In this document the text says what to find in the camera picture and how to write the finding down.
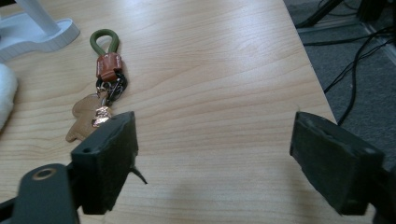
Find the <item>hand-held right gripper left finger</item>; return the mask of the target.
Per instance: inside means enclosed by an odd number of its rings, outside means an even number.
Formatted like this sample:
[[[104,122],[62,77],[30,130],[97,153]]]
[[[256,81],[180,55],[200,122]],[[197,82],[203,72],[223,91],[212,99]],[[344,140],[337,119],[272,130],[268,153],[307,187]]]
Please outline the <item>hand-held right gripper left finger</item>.
[[[137,154],[133,111],[109,119],[71,152],[73,170],[82,177],[79,199],[85,214],[112,210]]]

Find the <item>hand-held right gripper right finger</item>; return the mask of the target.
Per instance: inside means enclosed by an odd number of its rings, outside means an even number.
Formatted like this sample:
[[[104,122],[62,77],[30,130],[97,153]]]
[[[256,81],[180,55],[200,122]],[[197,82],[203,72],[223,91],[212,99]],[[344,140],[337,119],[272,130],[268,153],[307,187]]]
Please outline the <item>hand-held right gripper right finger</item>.
[[[371,177],[382,167],[383,152],[323,117],[298,112],[290,155],[337,213],[365,213]]]

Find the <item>white key stand with bowl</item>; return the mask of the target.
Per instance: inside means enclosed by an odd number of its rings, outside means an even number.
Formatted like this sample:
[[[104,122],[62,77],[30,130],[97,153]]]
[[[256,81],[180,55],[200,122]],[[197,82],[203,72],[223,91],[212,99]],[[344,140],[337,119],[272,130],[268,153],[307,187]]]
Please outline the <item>white key stand with bowl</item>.
[[[52,52],[79,35],[71,19],[55,21],[38,0],[15,0],[23,12],[0,20],[0,63],[30,51]]]

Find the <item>white fluffy bowl lining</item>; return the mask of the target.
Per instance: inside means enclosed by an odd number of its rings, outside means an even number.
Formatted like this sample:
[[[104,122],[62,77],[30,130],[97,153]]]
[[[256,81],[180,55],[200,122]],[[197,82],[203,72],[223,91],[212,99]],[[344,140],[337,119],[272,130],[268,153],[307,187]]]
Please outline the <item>white fluffy bowl lining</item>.
[[[18,80],[14,72],[0,63],[0,131],[5,126],[14,106],[14,96],[18,88]]]

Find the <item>black tripod leg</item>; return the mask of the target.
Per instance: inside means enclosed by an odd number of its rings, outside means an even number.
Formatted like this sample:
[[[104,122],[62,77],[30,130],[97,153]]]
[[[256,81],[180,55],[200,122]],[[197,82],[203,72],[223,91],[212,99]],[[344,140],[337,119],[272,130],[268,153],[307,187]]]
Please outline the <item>black tripod leg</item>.
[[[295,25],[297,29],[312,27],[334,10],[343,0],[327,0],[314,14]]]

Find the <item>metal floor rail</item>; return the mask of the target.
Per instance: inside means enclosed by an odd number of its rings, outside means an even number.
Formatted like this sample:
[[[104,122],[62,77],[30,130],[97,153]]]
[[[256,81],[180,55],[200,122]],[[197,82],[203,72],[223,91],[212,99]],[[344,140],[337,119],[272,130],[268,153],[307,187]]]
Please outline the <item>metal floor rail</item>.
[[[375,32],[378,32],[380,30],[380,27],[376,27],[371,22],[364,23],[362,26],[369,35],[374,34]],[[378,37],[376,41],[379,44],[383,44],[383,50],[385,54],[393,62],[393,64],[396,65],[396,46],[390,42],[390,38],[382,36]]]

